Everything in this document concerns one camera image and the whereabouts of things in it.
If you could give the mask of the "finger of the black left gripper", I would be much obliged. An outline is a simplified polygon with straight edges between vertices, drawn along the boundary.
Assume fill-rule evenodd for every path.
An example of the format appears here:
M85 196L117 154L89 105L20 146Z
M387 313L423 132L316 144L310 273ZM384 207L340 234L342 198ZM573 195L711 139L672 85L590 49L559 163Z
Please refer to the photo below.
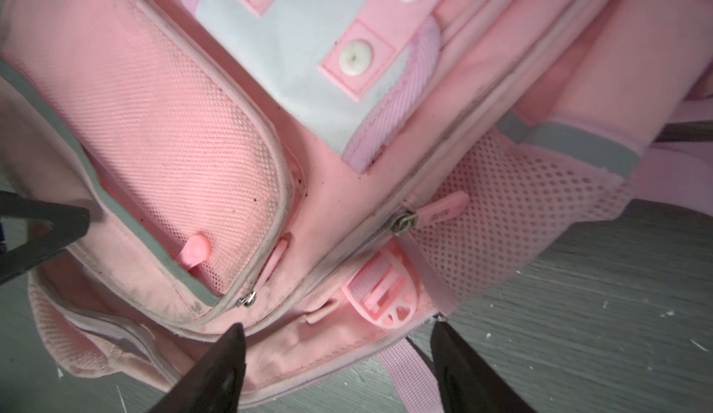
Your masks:
M16 193L1 191L1 221L24 221L28 238L9 247L4 227L1 227L1 284L28 273L50 258L81 240L90 226L87 208L36 199L26 199Z

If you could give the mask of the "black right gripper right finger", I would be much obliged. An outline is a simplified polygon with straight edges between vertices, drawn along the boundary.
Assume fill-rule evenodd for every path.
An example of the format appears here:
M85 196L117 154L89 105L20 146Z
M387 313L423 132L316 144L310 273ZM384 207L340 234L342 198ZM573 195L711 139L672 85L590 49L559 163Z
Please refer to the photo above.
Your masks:
M434 324L431 350L446 412L534 412L449 323Z

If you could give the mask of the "pink student backpack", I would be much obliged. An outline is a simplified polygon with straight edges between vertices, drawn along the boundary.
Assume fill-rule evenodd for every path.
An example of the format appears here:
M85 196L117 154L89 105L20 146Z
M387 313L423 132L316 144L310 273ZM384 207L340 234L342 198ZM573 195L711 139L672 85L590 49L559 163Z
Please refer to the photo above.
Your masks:
M712 0L1 0L9 192L87 208L24 274L80 378L166 396L240 323L239 410L378 357L633 199L712 212Z

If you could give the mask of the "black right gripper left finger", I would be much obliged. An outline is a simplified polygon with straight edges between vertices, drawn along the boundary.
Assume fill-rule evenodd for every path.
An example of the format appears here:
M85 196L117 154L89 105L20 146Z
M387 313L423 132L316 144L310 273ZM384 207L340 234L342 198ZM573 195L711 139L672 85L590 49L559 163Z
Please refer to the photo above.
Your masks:
M150 413L236 413L246 371L243 326L231 326Z

